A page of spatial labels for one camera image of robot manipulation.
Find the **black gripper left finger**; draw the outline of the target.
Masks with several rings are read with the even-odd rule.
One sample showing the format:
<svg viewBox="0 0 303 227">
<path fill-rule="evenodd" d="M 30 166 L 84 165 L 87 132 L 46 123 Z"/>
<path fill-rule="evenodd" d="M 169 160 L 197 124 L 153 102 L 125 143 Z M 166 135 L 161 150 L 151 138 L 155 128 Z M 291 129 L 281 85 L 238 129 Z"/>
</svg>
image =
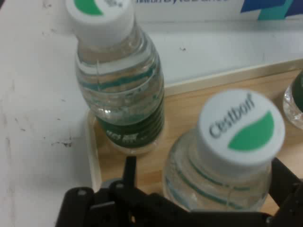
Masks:
<svg viewBox="0 0 303 227">
<path fill-rule="evenodd" d="M 159 194 L 146 194 L 135 186 L 136 157 L 126 158 L 123 176 L 107 188 L 68 190 L 57 227 L 184 227 L 188 212 Z"/>
</svg>

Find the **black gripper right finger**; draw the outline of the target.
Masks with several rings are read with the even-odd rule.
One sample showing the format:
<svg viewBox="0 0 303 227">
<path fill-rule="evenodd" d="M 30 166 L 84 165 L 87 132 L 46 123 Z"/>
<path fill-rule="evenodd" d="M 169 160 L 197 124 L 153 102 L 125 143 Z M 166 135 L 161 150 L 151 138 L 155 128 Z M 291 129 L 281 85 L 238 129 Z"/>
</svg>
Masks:
<svg viewBox="0 0 303 227">
<path fill-rule="evenodd" d="M 278 158 L 272 161 L 269 195 L 279 207 L 270 219 L 270 227 L 303 225 L 303 181 Z"/>
</svg>

